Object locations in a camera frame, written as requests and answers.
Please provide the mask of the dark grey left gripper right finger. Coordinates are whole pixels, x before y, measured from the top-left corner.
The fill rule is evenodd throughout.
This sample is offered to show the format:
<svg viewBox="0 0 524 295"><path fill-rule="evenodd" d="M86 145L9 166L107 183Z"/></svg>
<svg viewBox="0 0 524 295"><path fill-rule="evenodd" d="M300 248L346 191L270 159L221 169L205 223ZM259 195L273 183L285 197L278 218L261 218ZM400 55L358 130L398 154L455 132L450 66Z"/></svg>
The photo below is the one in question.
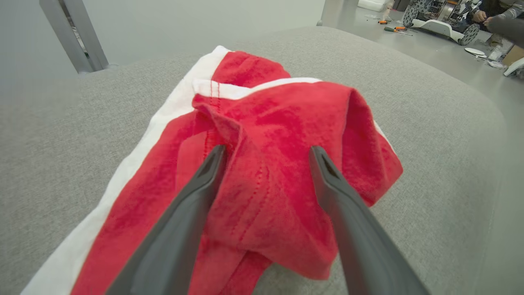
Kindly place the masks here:
<svg viewBox="0 0 524 295"><path fill-rule="evenodd" d="M350 295L429 292L325 149L312 146L309 167L321 208L335 233Z"/></svg>

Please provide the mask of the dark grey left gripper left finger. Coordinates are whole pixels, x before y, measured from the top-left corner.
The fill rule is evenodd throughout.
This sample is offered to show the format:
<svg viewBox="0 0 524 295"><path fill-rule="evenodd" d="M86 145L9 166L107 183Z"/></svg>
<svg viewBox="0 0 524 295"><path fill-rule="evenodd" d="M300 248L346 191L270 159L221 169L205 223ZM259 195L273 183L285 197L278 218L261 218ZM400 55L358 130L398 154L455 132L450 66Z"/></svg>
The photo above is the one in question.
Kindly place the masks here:
<svg viewBox="0 0 524 295"><path fill-rule="evenodd" d="M227 158L224 145L212 149L129 258L107 295L188 293L201 235Z"/></svg>

